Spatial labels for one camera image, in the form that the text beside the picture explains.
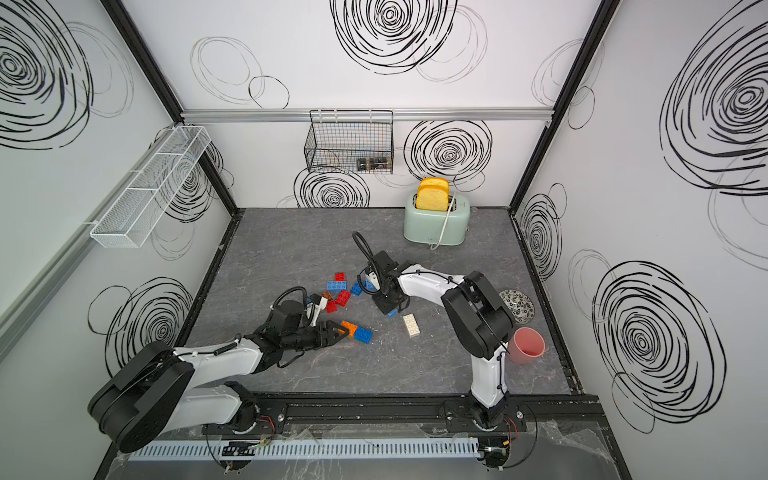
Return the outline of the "orange lego brick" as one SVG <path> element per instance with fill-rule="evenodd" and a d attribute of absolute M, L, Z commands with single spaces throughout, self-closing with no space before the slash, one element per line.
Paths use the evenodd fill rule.
<path fill-rule="evenodd" d="M 342 325 L 342 326 L 343 326 L 345 329 L 347 329 L 347 330 L 348 330 L 348 332 L 349 332 L 349 337 L 353 337 L 353 336 L 355 335 L 355 332 L 356 332 L 356 330 L 357 330 L 357 326 L 356 326 L 356 325 L 354 325 L 354 324 L 352 324 L 352 323 L 349 323 L 349 322 L 347 322 L 347 321 L 342 321 L 342 322 L 341 322 L 341 325 Z"/>

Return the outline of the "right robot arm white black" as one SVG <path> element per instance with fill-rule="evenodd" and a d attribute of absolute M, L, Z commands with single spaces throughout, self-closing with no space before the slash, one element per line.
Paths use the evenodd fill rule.
<path fill-rule="evenodd" d="M 460 345 L 471 356 L 470 395 L 478 419 L 491 421 L 502 415 L 508 392 L 504 358 L 511 355 L 515 319 L 482 273 L 440 273 L 413 262 L 399 264 L 380 251 L 367 257 L 358 282 L 384 314 L 403 311 L 413 298 L 443 307 Z"/>

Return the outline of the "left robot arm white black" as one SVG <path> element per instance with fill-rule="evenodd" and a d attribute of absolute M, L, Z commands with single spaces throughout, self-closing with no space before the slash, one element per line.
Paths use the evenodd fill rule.
<path fill-rule="evenodd" d="M 338 322 L 312 320 L 313 312 L 308 303 L 287 300 L 272 306 L 252 333 L 229 342 L 179 348 L 152 342 L 97 391 L 87 411 L 122 453 L 198 425 L 223 425 L 237 434 L 260 422 L 273 428 L 256 396 L 237 379 L 285 367 L 288 351 L 303 355 L 349 336 Z"/>

